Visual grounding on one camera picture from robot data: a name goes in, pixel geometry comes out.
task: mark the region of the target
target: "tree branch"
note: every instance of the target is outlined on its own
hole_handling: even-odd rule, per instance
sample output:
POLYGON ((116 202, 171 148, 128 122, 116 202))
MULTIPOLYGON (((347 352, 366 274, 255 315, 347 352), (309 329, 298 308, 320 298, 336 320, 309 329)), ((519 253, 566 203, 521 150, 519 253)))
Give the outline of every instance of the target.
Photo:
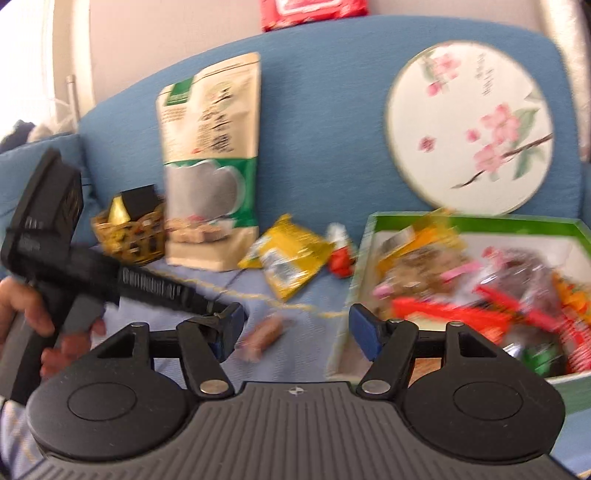
MULTIPOLYGON (((542 143, 550 140, 552 138, 552 136, 553 136, 552 134, 548 134, 545 137, 542 137, 542 138, 539 138, 538 140, 533 141, 532 143, 528 143, 527 145, 524 145, 523 147, 519 147, 514 150, 509 150, 508 152, 503 153, 501 155, 501 158, 513 157, 513 156, 517 155, 518 153, 521 153, 524 150, 527 150, 528 148, 537 147, 538 145, 541 145, 542 143)), ((459 185, 455 185, 452 187, 452 189, 461 189, 462 187, 465 187, 466 185, 470 185, 472 182, 476 181, 476 179, 480 175, 482 175, 484 172, 485 172, 485 170, 481 170, 476 175, 474 175, 470 180, 468 180, 466 183, 460 183, 459 185)))

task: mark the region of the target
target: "woven basket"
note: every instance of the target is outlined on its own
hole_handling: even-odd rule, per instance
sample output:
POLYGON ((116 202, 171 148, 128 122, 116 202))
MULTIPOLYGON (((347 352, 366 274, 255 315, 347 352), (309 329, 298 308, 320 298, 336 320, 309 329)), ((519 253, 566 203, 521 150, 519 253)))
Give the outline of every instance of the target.
POLYGON ((125 263, 145 265, 164 256, 164 204, 136 222, 113 225, 108 212, 92 219, 92 229, 105 253, 125 263))

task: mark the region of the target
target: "red candy wrapper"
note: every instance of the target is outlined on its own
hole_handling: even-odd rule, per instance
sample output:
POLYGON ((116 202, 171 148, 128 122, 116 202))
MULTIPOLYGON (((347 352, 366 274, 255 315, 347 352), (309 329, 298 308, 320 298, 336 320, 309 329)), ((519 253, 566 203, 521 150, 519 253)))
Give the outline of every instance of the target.
POLYGON ((463 322, 493 343, 499 343, 503 335, 507 333, 511 320, 511 315, 508 313, 491 312, 475 307, 416 300, 411 297, 393 299, 392 318, 406 319, 416 313, 446 323, 452 320, 463 322))
POLYGON ((261 0, 264 31, 367 14, 367 0, 261 0))
POLYGON ((591 370, 591 329, 573 310, 564 310, 560 341, 569 356, 571 372, 591 370))

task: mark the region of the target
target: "green label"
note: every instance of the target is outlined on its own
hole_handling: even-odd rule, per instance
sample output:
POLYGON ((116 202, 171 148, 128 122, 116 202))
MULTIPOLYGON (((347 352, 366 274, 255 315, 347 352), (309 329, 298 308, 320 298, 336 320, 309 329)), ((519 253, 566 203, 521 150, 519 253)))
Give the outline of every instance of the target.
POLYGON ((189 93, 191 92, 191 84, 193 83, 193 77, 184 80, 183 82, 175 83, 173 89, 170 91, 166 105, 178 105, 179 103, 187 103, 189 99, 189 93))

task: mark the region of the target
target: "candy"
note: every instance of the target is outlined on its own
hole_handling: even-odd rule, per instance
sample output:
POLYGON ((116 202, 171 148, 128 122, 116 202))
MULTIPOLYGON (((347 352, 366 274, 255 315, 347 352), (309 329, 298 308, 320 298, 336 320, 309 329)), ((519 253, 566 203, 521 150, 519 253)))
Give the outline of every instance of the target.
POLYGON ((236 353, 245 362, 258 362, 262 354, 283 335, 287 322, 278 314, 272 314, 258 323, 251 332, 236 344, 236 353))

